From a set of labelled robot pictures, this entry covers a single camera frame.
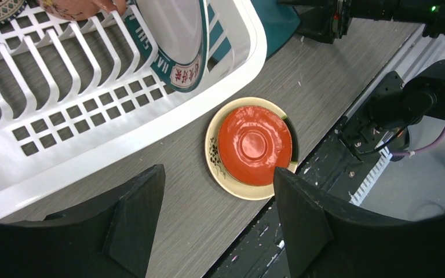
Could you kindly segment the teal square plate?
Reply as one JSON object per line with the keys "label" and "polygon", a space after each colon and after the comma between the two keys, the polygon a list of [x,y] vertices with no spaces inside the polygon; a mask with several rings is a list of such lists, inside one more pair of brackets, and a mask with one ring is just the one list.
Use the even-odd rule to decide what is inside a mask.
{"label": "teal square plate", "polygon": [[[267,61],[290,40],[301,21],[298,13],[291,6],[281,6],[277,4],[277,1],[273,0],[252,0],[251,3],[264,27],[267,37],[267,54],[265,59]],[[207,15],[210,23],[215,15],[211,5],[207,7]],[[222,34],[223,27],[217,21],[210,31],[210,48],[213,48],[213,45]],[[230,41],[225,38],[209,60],[217,64],[229,53],[231,48]]]}

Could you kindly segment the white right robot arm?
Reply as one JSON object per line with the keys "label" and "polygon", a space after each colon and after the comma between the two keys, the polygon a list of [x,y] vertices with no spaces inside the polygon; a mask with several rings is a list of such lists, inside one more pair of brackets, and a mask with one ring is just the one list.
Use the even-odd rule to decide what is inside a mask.
{"label": "white right robot arm", "polygon": [[[445,1],[291,1],[305,8],[298,33],[317,42],[344,36],[354,18],[424,25],[422,36],[445,35]],[[430,65],[399,89],[387,88],[367,100],[346,125],[341,141],[356,157],[389,146],[376,131],[400,136],[424,116],[445,120],[445,60]]]}

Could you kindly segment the white round plate with lettering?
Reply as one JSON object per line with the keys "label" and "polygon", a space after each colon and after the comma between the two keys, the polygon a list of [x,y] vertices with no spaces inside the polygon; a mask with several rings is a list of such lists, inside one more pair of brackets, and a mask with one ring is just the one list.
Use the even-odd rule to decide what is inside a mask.
{"label": "white round plate with lettering", "polygon": [[125,24],[158,78],[178,92],[195,90],[209,53],[206,1],[133,1],[136,15]]}

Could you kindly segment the white plastic dish rack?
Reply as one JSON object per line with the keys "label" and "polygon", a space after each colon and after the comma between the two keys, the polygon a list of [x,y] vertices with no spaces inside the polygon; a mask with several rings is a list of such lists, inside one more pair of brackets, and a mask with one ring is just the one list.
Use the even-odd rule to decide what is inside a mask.
{"label": "white plastic dish rack", "polygon": [[[124,15],[85,21],[33,1],[0,25],[0,220],[161,140],[234,95],[262,69],[264,28],[250,1],[206,1],[223,33],[198,87],[178,92],[144,58]],[[217,64],[215,50],[231,50]]]}

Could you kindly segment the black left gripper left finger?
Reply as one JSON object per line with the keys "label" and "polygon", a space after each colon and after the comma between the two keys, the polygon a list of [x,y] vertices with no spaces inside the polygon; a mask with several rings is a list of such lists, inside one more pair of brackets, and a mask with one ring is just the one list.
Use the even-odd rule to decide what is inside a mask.
{"label": "black left gripper left finger", "polygon": [[41,221],[0,223],[0,277],[144,277],[164,189],[156,164]]}

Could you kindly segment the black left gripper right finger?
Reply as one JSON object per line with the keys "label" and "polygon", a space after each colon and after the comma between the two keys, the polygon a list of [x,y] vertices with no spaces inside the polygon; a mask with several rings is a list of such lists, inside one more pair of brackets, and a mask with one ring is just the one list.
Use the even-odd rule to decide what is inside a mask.
{"label": "black left gripper right finger", "polygon": [[[278,167],[273,187],[296,175]],[[288,255],[291,277],[445,277],[445,213],[419,221],[378,214],[313,185],[303,194],[327,219],[329,239],[313,259]]]}

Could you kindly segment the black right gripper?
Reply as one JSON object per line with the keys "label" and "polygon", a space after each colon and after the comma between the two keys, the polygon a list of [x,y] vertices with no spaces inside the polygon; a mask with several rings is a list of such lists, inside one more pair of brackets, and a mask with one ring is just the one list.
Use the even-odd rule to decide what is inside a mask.
{"label": "black right gripper", "polygon": [[300,25],[296,34],[320,43],[334,43],[348,32],[351,4],[351,1],[322,1],[304,5],[298,11]]}

